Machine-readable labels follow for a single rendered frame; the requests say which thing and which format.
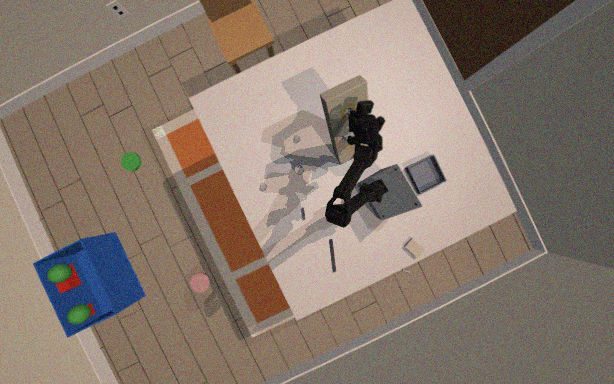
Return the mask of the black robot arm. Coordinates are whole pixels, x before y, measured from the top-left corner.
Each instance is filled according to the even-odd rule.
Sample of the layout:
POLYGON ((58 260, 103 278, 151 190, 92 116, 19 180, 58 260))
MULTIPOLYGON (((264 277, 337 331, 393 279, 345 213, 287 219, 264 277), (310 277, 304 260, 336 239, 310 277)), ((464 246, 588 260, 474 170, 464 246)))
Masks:
POLYGON ((383 194, 388 192, 382 179, 371 184, 363 183, 359 193, 351 198, 351 192, 366 168, 372 166, 383 150, 383 137, 379 133, 385 124, 382 116, 376 118, 374 114, 366 114, 360 119, 362 137, 355 142, 354 161, 340 184, 335 187, 333 197, 327 203, 325 217, 330 223, 345 228, 351 222, 352 214, 367 202, 381 202, 383 194), (368 146, 360 145, 368 144, 368 146), (343 199, 344 204, 335 204, 337 199, 343 199), (351 198, 351 199, 350 199, 351 198))

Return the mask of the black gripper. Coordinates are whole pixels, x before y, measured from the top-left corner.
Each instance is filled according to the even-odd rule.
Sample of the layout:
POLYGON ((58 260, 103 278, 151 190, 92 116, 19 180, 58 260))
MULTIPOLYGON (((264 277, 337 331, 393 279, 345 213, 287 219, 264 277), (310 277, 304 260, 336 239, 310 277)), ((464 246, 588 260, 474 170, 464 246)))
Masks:
POLYGON ((374 103, 370 101, 361 101, 358 103, 356 110, 350 109, 349 117, 349 132, 354 132, 355 136, 348 136, 347 142, 350 145, 354 145, 357 141, 357 137, 362 137, 360 119, 367 113, 371 113, 374 108, 374 103), (357 120, 356 120, 356 119, 357 120))

